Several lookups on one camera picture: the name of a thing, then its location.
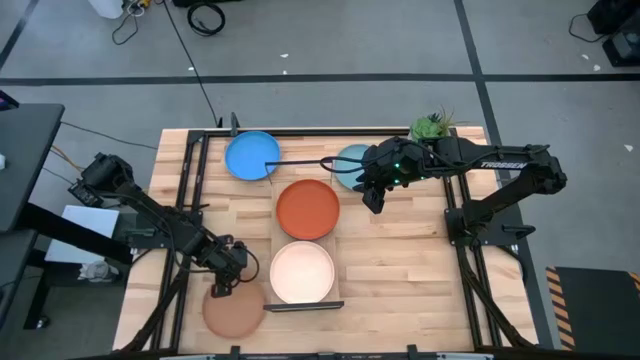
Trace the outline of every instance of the wooden table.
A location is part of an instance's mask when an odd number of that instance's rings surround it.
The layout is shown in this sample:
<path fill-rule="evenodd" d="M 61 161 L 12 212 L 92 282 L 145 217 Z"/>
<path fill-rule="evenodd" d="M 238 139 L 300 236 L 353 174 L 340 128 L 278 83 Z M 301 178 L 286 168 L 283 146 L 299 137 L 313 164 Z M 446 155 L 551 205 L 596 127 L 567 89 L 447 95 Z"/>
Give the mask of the wooden table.
<path fill-rule="evenodd" d="M 160 140 L 149 194 L 163 205 L 176 201 L 187 132 L 165 130 Z M 458 135 L 486 144 L 481 127 L 459 127 Z M 336 155 L 354 143 L 378 144 L 385 138 L 301 136 L 278 141 L 282 160 L 305 160 Z M 267 180 L 245 182 L 233 178 L 223 156 L 230 140 L 214 138 L 209 144 L 202 203 L 210 206 L 204 209 L 204 225 L 216 234 L 233 234 L 248 245 L 261 264 L 256 281 L 270 298 L 275 185 Z M 191 199 L 194 188 L 197 154 L 196 148 L 186 199 Z M 442 180 L 421 181 L 387 193 L 384 211 L 373 215 L 362 204 L 361 194 L 342 187 L 318 165 L 283 166 L 272 176 L 276 184 L 304 178 L 329 182 L 340 199 L 340 220 L 333 230 L 334 262 L 337 290 L 345 306 L 340 310 L 267 312 L 253 335 L 223 339 L 209 332 L 201 313 L 213 275 L 193 274 L 180 353 L 228 353 L 232 345 L 240 345 L 243 353 L 403 352 L 408 344 L 416 344 L 419 351 L 472 350 L 456 253 L 447 240 Z M 467 178 L 473 198 L 483 198 L 497 189 L 493 171 L 470 171 Z M 454 188 L 461 204 L 457 184 L 455 181 Z M 496 303 L 521 334 L 535 343 L 518 263 L 494 247 L 485 247 L 484 254 Z M 165 250 L 154 250 L 132 268 L 114 348 L 132 339 L 156 305 L 164 259 Z M 250 265 L 247 272 L 253 271 Z M 478 307 L 483 339 L 490 344 L 484 310 Z M 170 308 L 165 317 L 164 346 L 168 346 L 173 314 Z"/>

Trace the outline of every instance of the blue plate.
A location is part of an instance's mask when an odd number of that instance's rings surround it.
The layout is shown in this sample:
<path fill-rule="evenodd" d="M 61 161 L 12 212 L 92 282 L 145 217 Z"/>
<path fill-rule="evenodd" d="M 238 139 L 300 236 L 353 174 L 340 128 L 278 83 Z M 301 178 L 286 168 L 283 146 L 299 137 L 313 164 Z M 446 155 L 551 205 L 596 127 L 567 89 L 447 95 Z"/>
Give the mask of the blue plate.
<path fill-rule="evenodd" d="M 369 145 L 364 145 L 364 144 L 349 145 L 346 148 L 342 149 L 342 151 L 340 151 L 340 154 L 338 154 L 338 156 L 348 157 L 352 159 L 362 159 L 364 152 L 367 151 L 368 148 L 369 148 Z M 357 167 L 362 166 L 362 164 L 337 160 L 334 166 L 337 170 L 351 170 L 351 169 L 355 169 Z M 338 178 L 338 181 L 340 181 L 342 185 L 353 190 L 354 186 L 360 184 L 359 182 L 356 181 L 356 178 L 360 176 L 362 173 L 364 173 L 364 170 L 352 172 L 349 174 L 336 174 L 336 177 Z"/>
<path fill-rule="evenodd" d="M 231 141 L 224 160 L 231 175 L 242 180 L 258 180 L 267 176 L 265 162 L 280 161 L 280 146 L 265 132 L 248 131 Z M 269 166 L 269 174 L 275 168 Z"/>

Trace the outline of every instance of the floor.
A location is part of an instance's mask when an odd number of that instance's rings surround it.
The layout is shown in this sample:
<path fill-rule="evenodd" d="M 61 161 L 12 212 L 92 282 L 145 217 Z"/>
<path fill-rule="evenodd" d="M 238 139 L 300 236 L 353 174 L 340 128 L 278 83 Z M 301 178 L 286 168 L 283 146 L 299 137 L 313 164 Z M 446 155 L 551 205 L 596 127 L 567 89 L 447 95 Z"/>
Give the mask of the floor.
<path fill-rule="evenodd" d="M 626 148 L 640 147 L 640 69 L 613 68 L 599 44 L 567 34 L 569 19 L 594 2 L 244 0 L 221 5 L 227 26 L 210 38 L 191 32 L 184 9 L 169 9 L 218 116 L 236 112 L 243 126 L 408 125 L 443 106 L 461 124 L 484 126 L 493 143 L 551 144 L 567 188 L 521 203 L 538 229 L 529 240 L 545 288 L 548 265 L 640 272 L 640 149 Z M 69 123 L 149 145 L 163 128 L 213 126 L 163 6 L 152 4 L 138 34 L 116 46 L 120 21 L 98 17 L 87 1 L 2 1 L 0 88 L 20 102 L 64 104 Z M 595 36 L 585 19 L 575 31 Z M 55 144 L 79 164 L 120 155 L 138 184 L 149 183 L 151 150 L 66 126 Z M 57 157 L 46 167 L 77 175 Z M 60 213 L 76 203 L 66 188 L 43 173 L 31 201 Z M 45 306 L 51 326 L 27 332 L 23 303 L 34 289 L 22 283 L 0 357 L 110 350 L 122 289 L 55 289 Z M 546 291 L 542 299 L 553 324 Z M 546 345 L 559 346 L 555 330 Z"/>

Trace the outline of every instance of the green plant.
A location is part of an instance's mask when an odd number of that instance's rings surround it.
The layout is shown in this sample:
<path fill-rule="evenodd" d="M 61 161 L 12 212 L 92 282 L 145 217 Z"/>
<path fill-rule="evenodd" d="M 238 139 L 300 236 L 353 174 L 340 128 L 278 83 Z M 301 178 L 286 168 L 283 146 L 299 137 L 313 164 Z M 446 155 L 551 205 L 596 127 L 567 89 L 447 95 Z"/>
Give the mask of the green plant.
<path fill-rule="evenodd" d="M 411 124 L 411 138 L 413 140 L 429 137 L 447 136 L 449 128 L 455 123 L 453 111 L 449 114 L 444 107 L 440 111 L 417 119 Z"/>

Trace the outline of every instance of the yellow black striped tape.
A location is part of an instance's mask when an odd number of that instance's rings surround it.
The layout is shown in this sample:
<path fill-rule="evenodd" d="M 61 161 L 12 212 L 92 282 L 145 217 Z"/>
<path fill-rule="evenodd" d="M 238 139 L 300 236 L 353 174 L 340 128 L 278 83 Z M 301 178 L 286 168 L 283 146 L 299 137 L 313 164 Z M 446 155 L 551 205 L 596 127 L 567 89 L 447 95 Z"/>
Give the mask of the yellow black striped tape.
<path fill-rule="evenodd" d="M 556 316 L 556 325 L 558 326 L 558 333 L 560 334 L 562 350 L 573 351 L 576 347 L 576 342 L 573 339 L 571 323 L 569 322 L 567 303 L 564 301 L 560 276 L 553 266 L 547 268 L 547 284 L 549 285 L 549 292 L 551 293 L 553 312 Z"/>
<path fill-rule="evenodd" d="M 636 289 L 640 291 L 640 276 L 636 273 L 629 273 L 629 275 L 631 275 L 633 282 L 636 284 Z"/>

